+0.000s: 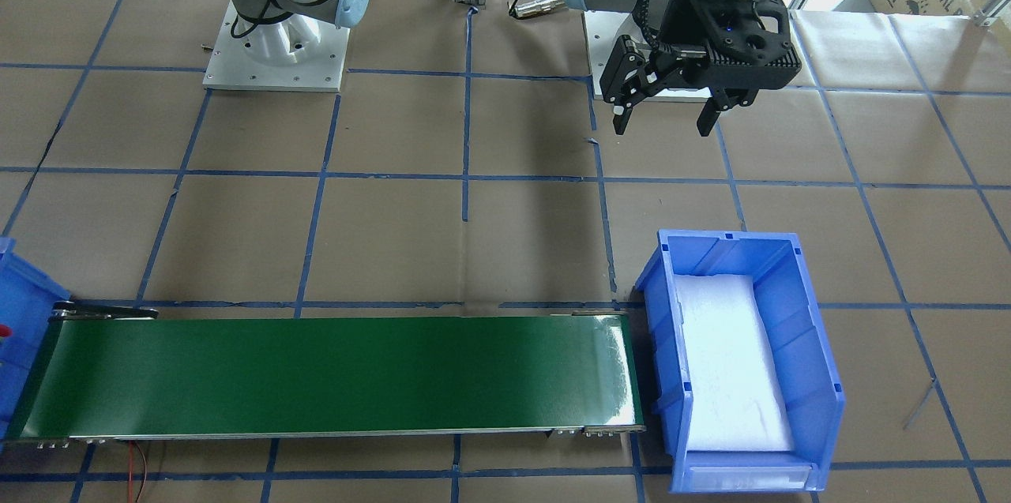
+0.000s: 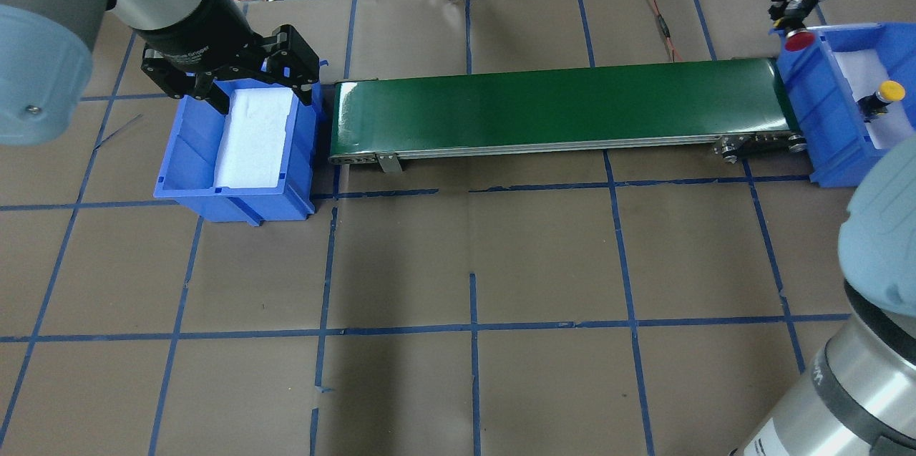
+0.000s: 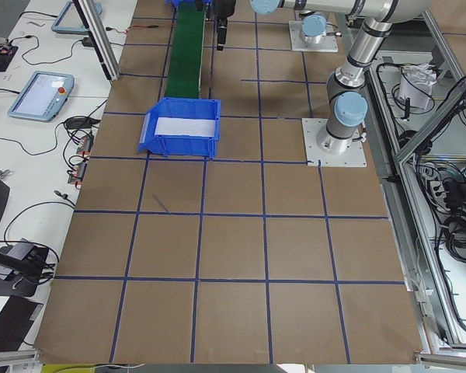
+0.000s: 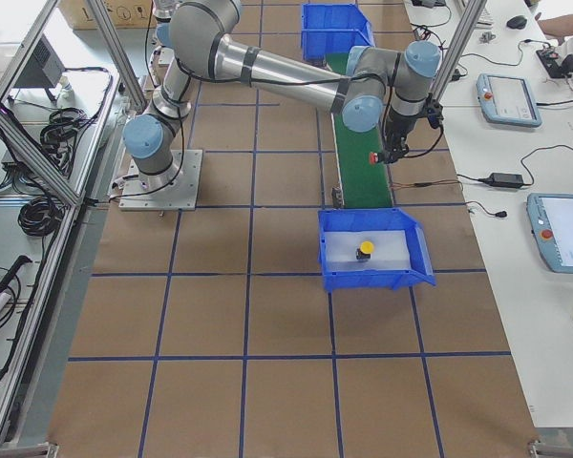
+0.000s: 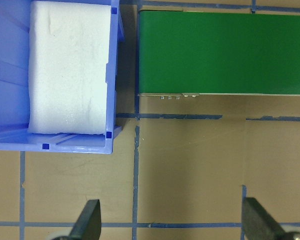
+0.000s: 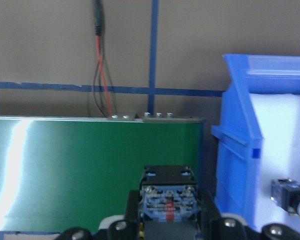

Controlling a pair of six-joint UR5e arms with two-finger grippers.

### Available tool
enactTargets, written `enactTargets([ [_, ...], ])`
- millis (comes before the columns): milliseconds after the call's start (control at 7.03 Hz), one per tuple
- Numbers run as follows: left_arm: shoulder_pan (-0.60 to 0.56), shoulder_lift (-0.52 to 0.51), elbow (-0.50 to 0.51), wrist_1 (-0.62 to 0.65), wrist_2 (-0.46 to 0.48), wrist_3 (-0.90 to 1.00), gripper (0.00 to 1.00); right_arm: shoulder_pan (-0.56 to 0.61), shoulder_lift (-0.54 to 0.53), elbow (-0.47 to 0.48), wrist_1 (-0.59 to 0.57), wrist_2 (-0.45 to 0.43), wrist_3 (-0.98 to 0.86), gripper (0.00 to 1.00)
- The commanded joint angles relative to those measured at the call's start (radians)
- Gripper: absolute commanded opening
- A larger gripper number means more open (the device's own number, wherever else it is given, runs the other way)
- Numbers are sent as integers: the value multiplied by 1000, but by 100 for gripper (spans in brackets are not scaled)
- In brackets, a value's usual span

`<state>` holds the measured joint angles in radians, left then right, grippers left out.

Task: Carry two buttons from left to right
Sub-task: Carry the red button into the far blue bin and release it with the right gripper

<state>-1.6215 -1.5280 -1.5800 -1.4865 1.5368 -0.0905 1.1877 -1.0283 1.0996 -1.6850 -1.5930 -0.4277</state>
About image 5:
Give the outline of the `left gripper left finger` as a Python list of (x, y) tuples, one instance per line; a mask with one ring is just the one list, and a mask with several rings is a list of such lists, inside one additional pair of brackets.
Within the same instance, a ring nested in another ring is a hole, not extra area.
[(101, 236), (101, 205), (99, 199), (88, 200), (74, 224), (71, 240), (99, 240)]

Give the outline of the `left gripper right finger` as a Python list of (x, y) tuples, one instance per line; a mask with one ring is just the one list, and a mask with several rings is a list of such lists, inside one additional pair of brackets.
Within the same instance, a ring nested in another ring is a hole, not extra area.
[(254, 197), (242, 202), (241, 223), (248, 240), (281, 240), (286, 231)]

